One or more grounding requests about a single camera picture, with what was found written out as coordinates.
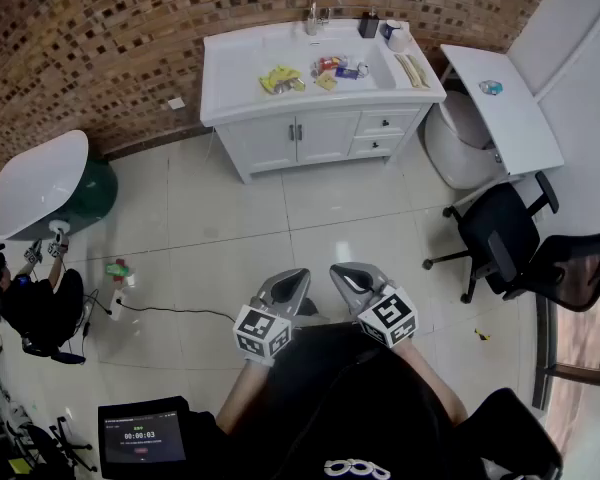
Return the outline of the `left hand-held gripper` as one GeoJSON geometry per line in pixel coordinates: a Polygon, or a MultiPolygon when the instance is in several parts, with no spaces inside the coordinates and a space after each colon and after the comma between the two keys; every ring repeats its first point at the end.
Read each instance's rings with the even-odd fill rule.
{"type": "Polygon", "coordinates": [[[293,318],[312,314],[310,282],[308,269],[283,271],[266,279],[250,303],[242,306],[233,334],[247,360],[274,364],[275,356],[292,339],[293,318]]]}

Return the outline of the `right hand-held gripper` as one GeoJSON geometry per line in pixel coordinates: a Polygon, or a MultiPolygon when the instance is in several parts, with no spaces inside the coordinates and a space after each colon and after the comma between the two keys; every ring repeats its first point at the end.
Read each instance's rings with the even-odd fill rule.
{"type": "Polygon", "coordinates": [[[387,348],[411,339],[419,328],[418,312],[402,287],[396,287],[378,267],[369,263],[343,262],[332,265],[329,275],[362,331],[387,348]],[[366,288],[382,288],[366,303],[366,288]]]}

